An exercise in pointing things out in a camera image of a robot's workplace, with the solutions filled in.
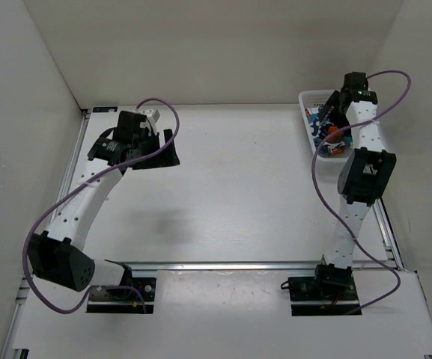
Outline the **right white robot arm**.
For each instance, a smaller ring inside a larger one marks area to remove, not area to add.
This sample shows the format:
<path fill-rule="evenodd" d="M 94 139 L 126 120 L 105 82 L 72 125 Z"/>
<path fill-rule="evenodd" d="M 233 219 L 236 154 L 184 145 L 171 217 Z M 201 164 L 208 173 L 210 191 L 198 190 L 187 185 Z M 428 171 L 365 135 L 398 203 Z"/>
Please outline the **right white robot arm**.
<path fill-rule="evenodd" d="M 395 154 L 386 150 L 380 137 L 377 104 L 365 73 L 351 72 L 317 115 L 319 153 L 335 156 L 350 151 L 337 181 L 338 222 L 312 281 L 319 298 L 331 298 L 350 286 L 354 239 L 368 210 L 382 197 L 396 164 Z"/>

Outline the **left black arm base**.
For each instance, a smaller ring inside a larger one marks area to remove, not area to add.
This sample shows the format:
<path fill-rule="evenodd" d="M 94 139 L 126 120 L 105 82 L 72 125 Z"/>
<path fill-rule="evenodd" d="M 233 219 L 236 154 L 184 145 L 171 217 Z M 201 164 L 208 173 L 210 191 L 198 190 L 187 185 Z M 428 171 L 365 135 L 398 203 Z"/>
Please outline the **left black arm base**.
<path fill-rule="evenodd" d="M 156 277 L 132 274 L 126 286 L 130 289 L 92 289 L 86 304 L 87 313 L 98 314 L 153 314 L 156 296 Z"/>

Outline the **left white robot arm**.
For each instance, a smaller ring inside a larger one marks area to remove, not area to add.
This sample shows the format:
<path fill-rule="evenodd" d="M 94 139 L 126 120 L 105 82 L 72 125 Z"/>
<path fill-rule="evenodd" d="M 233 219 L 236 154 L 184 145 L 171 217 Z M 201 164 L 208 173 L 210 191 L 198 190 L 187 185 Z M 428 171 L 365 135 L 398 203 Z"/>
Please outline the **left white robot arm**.
<path fill-rule="evenodd" d="M 22 255 L 26 276 L 81 292 L 106 287 L 116 299 L 132 293 L 129 268 L 110 260 L 95 260 L 84 252 L 86 238 L 109 193 L 128 170 L 173 167 L 180 164 L 175 131 L 156 128 L 156 109 L 121 110 L 115 126 L 90 147 L 79 182 L 49 210 L 54 219 L 38 233 L 31 229 Z"/>

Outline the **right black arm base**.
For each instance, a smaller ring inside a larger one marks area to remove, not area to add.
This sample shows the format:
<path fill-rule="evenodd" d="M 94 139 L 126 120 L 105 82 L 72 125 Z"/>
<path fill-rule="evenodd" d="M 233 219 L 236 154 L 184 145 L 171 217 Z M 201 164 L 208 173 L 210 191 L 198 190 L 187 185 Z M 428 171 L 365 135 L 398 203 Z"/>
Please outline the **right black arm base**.
<path fill-rule="evenodd" d="M 352 268 L 319 264 L 314 275 L 289 277 L 287 290 L 292 316 L 358 316 L 362 313 Z"/>

